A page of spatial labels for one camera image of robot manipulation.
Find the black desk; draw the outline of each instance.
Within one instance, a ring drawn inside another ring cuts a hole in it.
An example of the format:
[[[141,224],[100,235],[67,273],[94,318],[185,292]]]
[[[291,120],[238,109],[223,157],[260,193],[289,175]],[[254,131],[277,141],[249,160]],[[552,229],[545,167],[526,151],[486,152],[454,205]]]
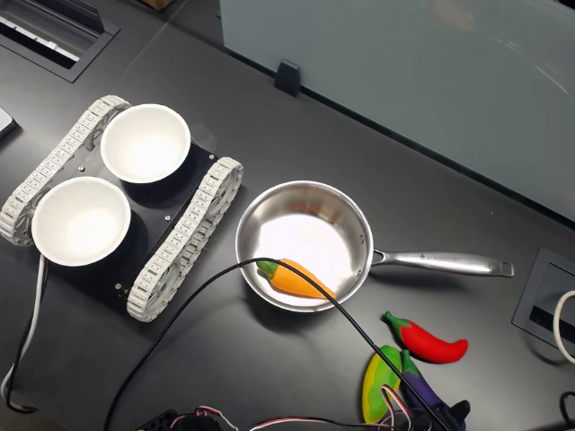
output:
[[[511,319],[538,248],[575,259],[575,233],[316,101],[277,91],[267,76],[198,40],[189,29],[192,6],[160,31],[111,92],[135,104],[169,105],[192,131],[211,134],[218,155],[243,163],[241,192],[181,291],[152,324],[50,280],[37,335],[19,371],[19,393],[70,429],[101,429],[120,383],[169,316],[202,281],[235,262],[235,227],[251,200],[283,181],[318,180],[359,204],[384,250],[465,251],[515,264],[512,279],[378,268],[346,308],[382,345],[393,344],[380,321],[387,309],[445,339],[468,338],[469,351],[459,363],[420,367],[446,402],[472,403],[468,429],[560,423],[558,399],[575,387],[575,369],[555,365],[559,352],[526,336]],[[60,98],[46,90],[49,97],[40,100],[23,88],[33,78],[19,78],[30,69],[23,61],[0,50],[0,79],[2,69],[10,69],[23,92],[13,102],[4,92],[8,83],[0,81],[0,104],[25,123],[24,132],[0,144],[2,196],[92,99],[111,88],[83,92],[79,85]],[[34,146],[41,136],[35,107],[46,101],[55,106],[50,140]],[[2,370],[11,364],[31,311],[36,259],[35,251],[0,242]],[[199,404],[222,409],[239,427],[284,415],[356,421],[370,357],[337,312],[278,311],[236,272],[210,287],[173,326],[126,391],[113,428],[130,430],[168,408],[189,411]]]

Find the toy chili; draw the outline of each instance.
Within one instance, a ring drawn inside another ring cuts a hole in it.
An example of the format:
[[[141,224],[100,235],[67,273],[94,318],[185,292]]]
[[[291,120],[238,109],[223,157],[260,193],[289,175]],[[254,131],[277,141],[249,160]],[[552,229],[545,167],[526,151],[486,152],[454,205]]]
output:
[[[386,312],[384,317],[394,327],[403,345],[421,359],[436,364],[448,364],[461,359],[467,351],[466,339],[448,343],[434,337],[412,321],[393,317],[390,312]]]

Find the toy eggplant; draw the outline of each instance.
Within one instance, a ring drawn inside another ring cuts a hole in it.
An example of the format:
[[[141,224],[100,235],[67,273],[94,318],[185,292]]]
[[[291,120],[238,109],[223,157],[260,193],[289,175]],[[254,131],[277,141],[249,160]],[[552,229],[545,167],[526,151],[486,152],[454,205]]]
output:
[[[415,389],[418,394],[423,398],[428,405],[435,410],[440,418],[451,427],[451,429],[465,431],[465,418],[471,411],[469,401],[463,400],[458,402],[453,407],[449,407],[443,402],[439,396],[431,389],[428,383],[423,378],[420,370],[415,366],[410,358],[410,351],[402,351],[402,375],[405,380]],[[419,400],[409,390],[403,391],[408,408],[410,409],[423,409]]]

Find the white cable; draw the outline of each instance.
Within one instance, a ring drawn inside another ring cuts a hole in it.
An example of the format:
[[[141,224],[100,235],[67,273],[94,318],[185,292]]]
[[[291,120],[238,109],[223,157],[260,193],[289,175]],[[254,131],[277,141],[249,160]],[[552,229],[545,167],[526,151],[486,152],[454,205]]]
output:
[[[561,353],[563,353],[563,356],[565,356],[565,358],[569,362],[575,364],[575,357],[569,354],[569,352],[563,345],[563,341],[561,340],[561,334],[559,333],[559,320],[561,317],[561,311],[563,309],[563,306],[565,305],[565,302],[572,296],[575,296],[575,290],[567,292],[565,295],[561,297],[561,299],[557,303],[557,307],[555,308],[555,315],[553,316],[553,335],[555,336],[555,343],[557,343],[557,347],[559,348]]]
[[[28,346],[32,341],[32,337],[34,337],[34,331],[36,330],[36,324],[38,323],[38,315],[40,314],[40,299],[42,297],[42,280],[44,279],[44,271],[46,267],[46,258],[42,254],[40,254],[40,264],[38,266],[38,281],[36,282],[36,299],[34,302],[34,313],[32,314],[32,322],[30,325],[30,331],[28,332],[28,337],[26,342],[24,343],[24,347],[22,349],[22,355],[20,359],[24,357],[26,350],[28,350]],[[12,370],[14,369],[14,365],[10,368],[10,371],[6,375],[6,377],[2,380],[2,386],[0,386],[0,393],[2,394],[2,398],[6,400],[6,385],[12,376]],[[24,409],[24,407],[19,406],[16,403],[12,403],[14,407],[17,409]]]

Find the yellow toy vegetable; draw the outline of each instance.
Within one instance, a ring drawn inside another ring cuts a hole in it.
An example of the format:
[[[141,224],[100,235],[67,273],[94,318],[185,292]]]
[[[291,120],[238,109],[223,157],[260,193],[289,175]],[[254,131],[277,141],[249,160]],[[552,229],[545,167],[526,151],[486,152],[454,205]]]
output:
[[[302,267],[299,263],[294,262],[289,259],[281,259],[281,262],[287,263],[290,267],[293,267],[303,274],[310,277],[315,283],[317,283],[329,296],[335,298],[335,293],[328,289],[324,283],[317,279],[317,277],[309,272],[307,269]],[[270,281],[271,286],[279,290],[282,294],[303,296],[306,298],[320,298],[323,299],[325,296],[317,290],[311,283],[308,283],[298,274],[290,271],[287,268],[278,265],[273,262],[259,261],[257,262],[258,268],[261,269],[266,278]]]

